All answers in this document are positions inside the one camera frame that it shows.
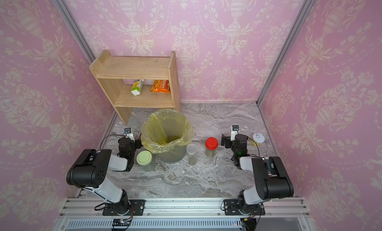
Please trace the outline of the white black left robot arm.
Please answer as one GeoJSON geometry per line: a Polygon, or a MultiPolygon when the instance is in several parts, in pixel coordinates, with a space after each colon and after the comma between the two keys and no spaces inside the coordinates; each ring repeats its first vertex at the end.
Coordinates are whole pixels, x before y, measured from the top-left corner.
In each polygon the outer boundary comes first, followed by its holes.
{"type": "Polygon", "coordinates": [[[110,149],[85,149],[69,169],[66,181],[69,185],[85,189],[101,199],[95,207],[104,216],[142,216],[144,200],[130,200],[127,192],[117,187],[108,177],[107,171],[130,172],[134,166],[136,150],[142,147],[140,139],[123,136],[118,140],[119,153],[110,149]]]}

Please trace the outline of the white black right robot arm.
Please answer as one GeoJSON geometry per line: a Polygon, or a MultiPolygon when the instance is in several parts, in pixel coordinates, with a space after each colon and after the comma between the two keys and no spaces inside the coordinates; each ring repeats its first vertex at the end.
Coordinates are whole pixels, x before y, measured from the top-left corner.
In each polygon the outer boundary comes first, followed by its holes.
{"type": "Polygon", "coordinates": [[[254,175],[253,187],[242,190],[237,199],[225,199],[223,211],[227,216],[265,215],[264,202],[294,196],[294,187],[278,156],[262,157],[248,154],[248,136],[237,134],[234,140],[222,135],[221,145],[233,152],[232,161],[241,170],[254,175]]]}

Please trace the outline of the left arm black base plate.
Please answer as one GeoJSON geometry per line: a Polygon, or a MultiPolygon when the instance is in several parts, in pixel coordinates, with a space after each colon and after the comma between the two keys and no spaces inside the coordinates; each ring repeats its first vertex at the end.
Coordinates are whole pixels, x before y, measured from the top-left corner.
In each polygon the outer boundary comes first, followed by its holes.
{"type": "Polygon", "coordinates": [[[145,209],[145,200],[136,199],[127,202],[106,203],[102,212],[103,216],[142,216],[145,209]]]}

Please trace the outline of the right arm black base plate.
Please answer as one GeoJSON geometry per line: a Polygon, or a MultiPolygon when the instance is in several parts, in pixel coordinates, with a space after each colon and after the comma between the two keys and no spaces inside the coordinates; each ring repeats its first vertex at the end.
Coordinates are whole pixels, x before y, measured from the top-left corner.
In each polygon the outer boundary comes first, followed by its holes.
{"type": "Polygon", "coordinates": [[[247,205],[237,199],[224,199],[221,210],[226,216],[263,216],[266,214],[263,204],[247,205]]]}

